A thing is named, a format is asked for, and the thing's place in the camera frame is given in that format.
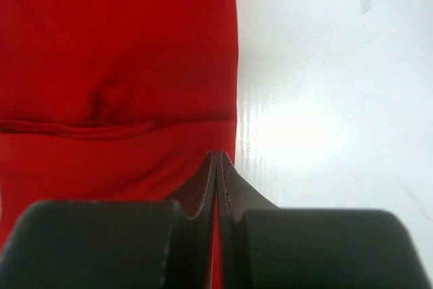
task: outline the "red fabric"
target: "red fabric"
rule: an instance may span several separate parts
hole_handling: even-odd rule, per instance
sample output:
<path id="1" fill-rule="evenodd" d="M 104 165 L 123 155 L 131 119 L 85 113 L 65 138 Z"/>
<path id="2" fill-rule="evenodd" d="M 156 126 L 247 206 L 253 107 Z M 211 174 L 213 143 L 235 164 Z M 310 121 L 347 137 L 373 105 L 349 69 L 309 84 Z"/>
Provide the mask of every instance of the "red fabric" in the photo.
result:
<path id="1" fill-rule="evenodd" d="M 34 201 L 158 200 L 234 155 L 235 0 L 0 4 L 0 247 Z"/>

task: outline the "glossy white surface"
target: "glossy white surface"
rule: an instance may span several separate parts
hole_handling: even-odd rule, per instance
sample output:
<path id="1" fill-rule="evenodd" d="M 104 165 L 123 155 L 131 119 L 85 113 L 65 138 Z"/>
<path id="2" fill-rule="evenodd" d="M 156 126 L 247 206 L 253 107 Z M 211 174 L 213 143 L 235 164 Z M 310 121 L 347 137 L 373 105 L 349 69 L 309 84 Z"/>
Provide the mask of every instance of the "glossy white surface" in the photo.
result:
<path id="1" fill-rule="evenodd" d="M 280 206 L 382 208 L 433 278 L 433 0 L 237 0 L 236 167 Z"/>

